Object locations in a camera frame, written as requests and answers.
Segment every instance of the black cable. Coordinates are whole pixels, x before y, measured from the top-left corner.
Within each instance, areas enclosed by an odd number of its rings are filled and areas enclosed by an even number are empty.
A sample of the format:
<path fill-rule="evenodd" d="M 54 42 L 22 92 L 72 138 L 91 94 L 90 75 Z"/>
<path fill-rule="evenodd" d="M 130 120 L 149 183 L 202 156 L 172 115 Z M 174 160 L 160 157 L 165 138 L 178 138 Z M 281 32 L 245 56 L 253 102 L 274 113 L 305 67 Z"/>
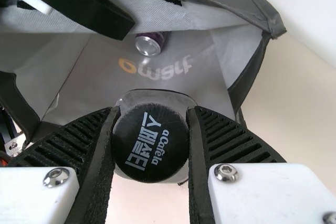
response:
<path fill-rule="evenodd" d="M 0 151 L 0 158 L 9 163 L 9 161 L 12 160 L 12 158 L 5 152 Z"/>

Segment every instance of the metal bolt head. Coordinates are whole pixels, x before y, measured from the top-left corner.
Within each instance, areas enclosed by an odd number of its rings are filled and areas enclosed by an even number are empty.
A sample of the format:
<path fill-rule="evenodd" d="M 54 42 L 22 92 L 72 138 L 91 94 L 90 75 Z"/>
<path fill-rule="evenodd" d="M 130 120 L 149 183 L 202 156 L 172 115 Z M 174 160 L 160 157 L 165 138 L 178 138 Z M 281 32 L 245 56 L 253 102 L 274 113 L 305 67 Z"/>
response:
<path fill-rule="evenodd" d="M 214 172 L 216 178 L 226 183 L 235 182 L 239 178 L 236 168 L 228 164 L 217 165 Z"/>
<path fill-rule="evenodd" d="M 11 147 L 12 147 L 13 149 L 15 149 L 15 148 L 17 147 L 17 143 L 15 143 L 15 142 L 12 143 L 12 144 L 11 144 Z"/>
<path fill-rule="evenodd" d="M 336 224 L 336 212 L 329 212 L 323 216 L 324 224 Z"/>
<path fill-rule="evenodd" d="M 55 168 L 49 171 L 43 180 L 43 184 L 49 188 L 59 186 L 68 180 L 70 172 L 65 168 Z"/>

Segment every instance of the black cup lid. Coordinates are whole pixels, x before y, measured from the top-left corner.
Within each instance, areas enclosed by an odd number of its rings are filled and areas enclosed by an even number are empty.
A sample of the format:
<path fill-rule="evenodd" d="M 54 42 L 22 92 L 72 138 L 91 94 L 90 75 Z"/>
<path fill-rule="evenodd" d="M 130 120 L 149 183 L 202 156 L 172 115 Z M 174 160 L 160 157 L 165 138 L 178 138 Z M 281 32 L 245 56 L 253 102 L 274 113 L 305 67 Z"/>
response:
<path fill-rule="evenodd" d="M 112 153 L 130 178 L 145 183 L 166 180 L 188 159 L 186 123 L 166 106 L 138 105 L 122 115 L 114 127 Z"/>

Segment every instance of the beige surface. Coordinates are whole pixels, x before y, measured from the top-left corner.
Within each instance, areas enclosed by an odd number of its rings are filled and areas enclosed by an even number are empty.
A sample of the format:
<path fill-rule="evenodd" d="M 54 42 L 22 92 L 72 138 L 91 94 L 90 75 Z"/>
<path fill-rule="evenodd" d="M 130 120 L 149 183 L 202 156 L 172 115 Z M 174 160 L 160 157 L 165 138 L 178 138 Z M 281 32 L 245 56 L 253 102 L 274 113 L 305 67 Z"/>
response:
<path fill-rule="evenodd" d="M 336 195 L 336 70 L 285 34 L 271 41 L 243 104 L 248 128 Z"/>

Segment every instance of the purple can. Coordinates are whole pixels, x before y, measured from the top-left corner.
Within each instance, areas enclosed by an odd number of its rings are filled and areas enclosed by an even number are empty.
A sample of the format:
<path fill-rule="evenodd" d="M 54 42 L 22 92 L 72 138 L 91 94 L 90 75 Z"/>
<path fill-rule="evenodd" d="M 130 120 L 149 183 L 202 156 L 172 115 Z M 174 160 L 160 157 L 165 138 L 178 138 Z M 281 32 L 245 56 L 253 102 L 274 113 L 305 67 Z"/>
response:
<path fill-rule="evenodd" d="M 161 53 L 169 31 L 156 31 L 153 33 L 137 34 L 135 46 L 140 53 L 148 57 Z"/>

